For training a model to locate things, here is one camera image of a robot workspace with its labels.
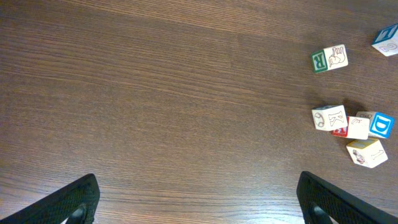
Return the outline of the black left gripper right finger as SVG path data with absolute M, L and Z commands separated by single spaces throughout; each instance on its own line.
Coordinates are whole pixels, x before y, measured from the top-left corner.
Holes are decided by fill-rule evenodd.
M 397 223 L 390 215 L 349 194 L 309 171 L 303 171 L 297 197 L 306 224 L 309 223 Z

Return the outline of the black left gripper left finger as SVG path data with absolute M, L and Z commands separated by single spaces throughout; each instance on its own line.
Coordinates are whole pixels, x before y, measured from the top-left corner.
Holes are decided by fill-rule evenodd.
M 100 200 L 94 174 L 87 174 L 4 218 L 1 223 L 84 223 L 92 224 Z

